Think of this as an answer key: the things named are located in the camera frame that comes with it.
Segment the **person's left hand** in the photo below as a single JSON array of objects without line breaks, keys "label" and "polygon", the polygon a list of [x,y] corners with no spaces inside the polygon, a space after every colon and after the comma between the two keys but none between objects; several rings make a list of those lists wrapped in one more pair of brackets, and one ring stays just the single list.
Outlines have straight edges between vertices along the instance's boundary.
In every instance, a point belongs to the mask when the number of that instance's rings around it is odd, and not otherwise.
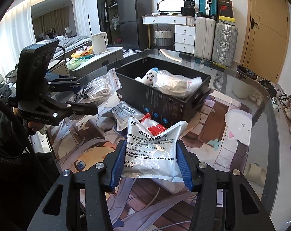
[{"label": "person's left hand", "polygon": [[[21,114],[19,112],[19,110],[15,107],[12,108],[13,109],[13,113],[20,119],[24,120],[22,117],[21,117]],[[34,122],[34,121],[25,121],[27,123],[27,126],[29,129],[31,129],[33,132],[37,132],[39,130],[41,130],[45,125],[42,124],[42,123],[37,123],[37,122]]]}]

